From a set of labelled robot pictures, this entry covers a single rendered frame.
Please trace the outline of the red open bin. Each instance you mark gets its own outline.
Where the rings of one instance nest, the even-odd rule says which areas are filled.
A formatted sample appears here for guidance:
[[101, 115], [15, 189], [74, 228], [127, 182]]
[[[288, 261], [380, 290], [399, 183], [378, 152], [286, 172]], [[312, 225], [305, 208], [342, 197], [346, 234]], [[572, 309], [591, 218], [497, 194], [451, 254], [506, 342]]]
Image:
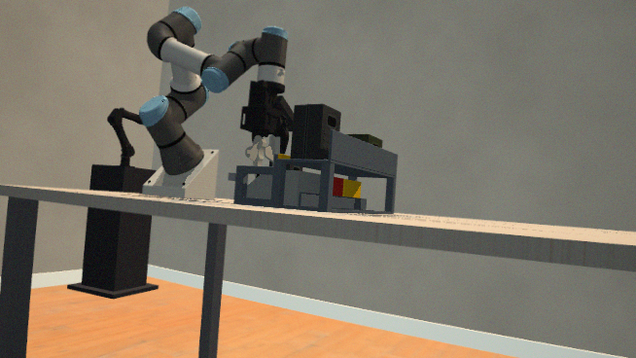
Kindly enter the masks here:
[[342, 197], [343, 193], [343, 179], [334, 177], [333, 196]]

